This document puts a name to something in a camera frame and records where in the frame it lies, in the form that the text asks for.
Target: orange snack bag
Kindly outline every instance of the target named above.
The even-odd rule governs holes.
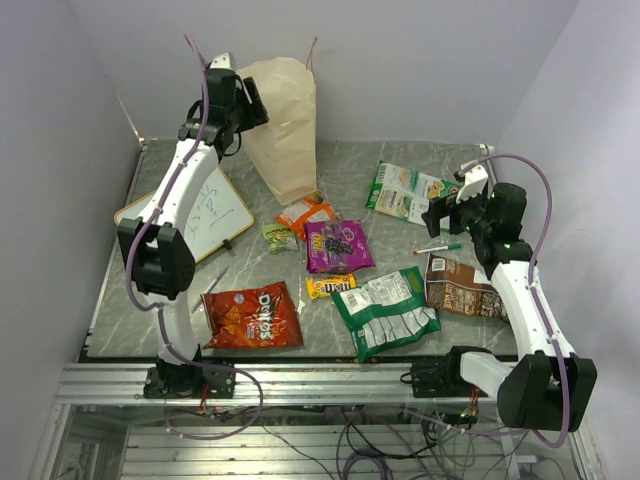
[[[213,337],[204,348],[299,347],[298,315],[284,282],[202,295]]]
[[[287,206],[276,220],[293,230],[302,240],[306,240],[305,223],[338,220],[338,215],[322,194],[315,192]]]

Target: pen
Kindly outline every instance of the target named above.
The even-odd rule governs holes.
[[[418,255],[419,253],[440,252],[442,250],[455,250],[456,248],[460,248],[460,247],[462,247],[461,243],[452,243],[451,245],[444,245],[442,247],[425,248],[424,250],[414,250],[413,254]]]
[[[218,276],[213,279],[213,282],[211,282],[211,285],[209,285],[207,289],[204,292],[202,292],[202,295],[206,293],[211,293],[211,290],[213,290],[216,287],[218,282],[222,279],[222,277],[224,277],[224,274],[227,273],[227,270],[229,270],[229,265],[227,265],[222,269],[222,271],[218,274]],[[198,301],[193,304],[193,307],[191,307],[191,313],[196,313],[196,310],[198,310],[200,305],[202,305],[202,295],[200,295],[200,297],[198,298]]]

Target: gray wall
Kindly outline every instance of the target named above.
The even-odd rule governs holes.
[[[638,477],[628,428],[640,396],[639,18],[636,0],[582,0],[499,143],[550,178],[542,281],[578,354],[597,364],[588,417],[611,479]],[[537,238],[539,180],[506,159],[496,169],[529,190],[526,234]]]
[[[0,2],[0,477],[27,478],[138,140],[63,0]]]
[[[304,61],[318,135],[496,142],[578,0],[70,0],[145,137],[174,137],[198,94],[182,32],[238,65]]]

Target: purple snack bag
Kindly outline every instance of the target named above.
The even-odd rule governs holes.
[[[309,273],[350,273],[375,267],[358,220],[305,223]]]

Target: brown paper bag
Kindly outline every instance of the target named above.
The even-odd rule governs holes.
[[[312,71],[298,60],[277,57],[253,63],[238,74],[253,77],[269,115],[265,125],[242,134],[253,165],[281,205],[315,192],[316,84]]]

